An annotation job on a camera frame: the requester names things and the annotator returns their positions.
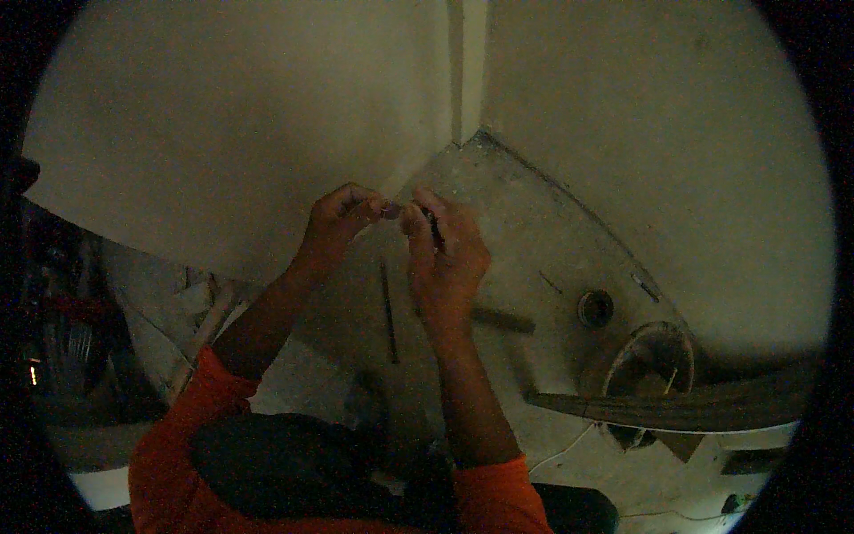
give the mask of white cable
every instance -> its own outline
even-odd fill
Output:
[[[730,515],[736,515],[741,512],[720,513],[718,515],[712,515],[711,517],[688,517],[680,512],[677,512],[676,510],[668,510],[667,512],[630,513],[629,515],[621,515],[620,519],[627,519],[630,517],[651,517],[653,515],[667,515],[668,513],[674,513],[688,521],[711,521],[712,519],[720,519],[721,517],[728,517]]]
[[[531,473],[533,473],[533,472],[534,472],[534,470],[535,470],[537,467],[539,467],[539,466],[543,465],[544,463],[547,463],[547,462],[549,462],[549,461],[552,461],[552,460],[554,460],[555,458],[557,458],[558,456],[565,455],[566,453],[568,453],[568,452],[570,451],[570,449],[572,449],[573,447],[575,447],[575,446],[578,444],[578,442],[580,442],[580,441],[582,440],[582,437],[586,436],[586,435],[587,435],[587,433],[590,431],[590,429],[591,429],[591,428],[593,428],[594,426],[596,426],[596,423],[590,423],[590,424],[588,425],[588,427],[584,429],[584,432],[582,432],[581,434],[579,434],[579,436],[578,436],[577,438],[575,438],[575,440],[573,440],[573,442],[572,442],[572,443],[570,443],[570,444],[569,444],[569,446],[568,446],[566,449],[563,449],[562,451],[558,452],[557,454],[554,454],[554,455],[549,456],[548,458],[546,458],[546,459],[545,459],[545,460],[543,460],[543,461],[537,462],[537,464],[536,464],[535,466],[533,466],[533,467],[531,467],[531,468],[530,468],[530,470],[528,471],[528,475],[530,476],[530,474],[531,474]]]

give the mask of wooden plank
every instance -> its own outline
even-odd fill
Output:
[[[530,393],[529,404],[616,425],[685,432],[730,432],[798,420],[812,391],[816,365],[801,362],[778,373],[698,388],[667,398],[592,397]]]

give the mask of hand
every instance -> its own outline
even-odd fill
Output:
[[[388,204],[376,191],[352,182],[342,185],[312,206],[297,256],[316,267],[335,269],[356,234],[377,222]]]
[[[436,217],[442,249],[436,248],[422,208]],[[428,333],[442,336],[467,328],[477,287],[491,262],[474,217],[465,206],[416,188],[401,227],[409,238],[412,299]]]

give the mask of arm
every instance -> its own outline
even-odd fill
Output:
[[[384,200],[345,185],[318,200],[288,270],[216,341],[163,420],[134,448],[128,473],[137,531],[192,531],[217,524],[224,508],[204,490],[190,462],[190,437],[201,426],[249,409],[261,375],[275,359],[313,287],[340,265],[349,241],[377,220]]]
[[[378,193],[355,184],[314,204],[306,236],[288,270],[213,344],[229,373],[260,380],[288,339],[312,289],[341,265],[349,242],[379,220],[385,204]]]
[[[436,217],[441,250],[420,208]],[[409,238],[412,297],[439,364],[454,457],[462,467],[514,460],[521,452],[471,339],[471,303],[490,262],[477,225],[463,207],[417,189],[403,229]]]
[[[465,207],[417,189],[403,230],[412,297],[439,365],[447,438],[463,467],[453,474],[460,521],[473,532],[551,532],[471,339],[471,304],[490,262],[477,225]]]

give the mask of white wall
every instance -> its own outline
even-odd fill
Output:
[[[127,466],[109,471],[73,472],[69,476],[80,496],[96,512],[131,503]]]
[[[700,342],[743,365],[821,347],[828,178],[749,4],[493,4],[483,123],[569,186]]]
[[[113,241],[268,280],[313,200],[396,193],[450,141],[447,6],[91,2],[48,68],[28,196]]]
[[[480,129],[486,25],[489,2],[461,0],[447,3],[451,56],[451,137],[464,144]]]

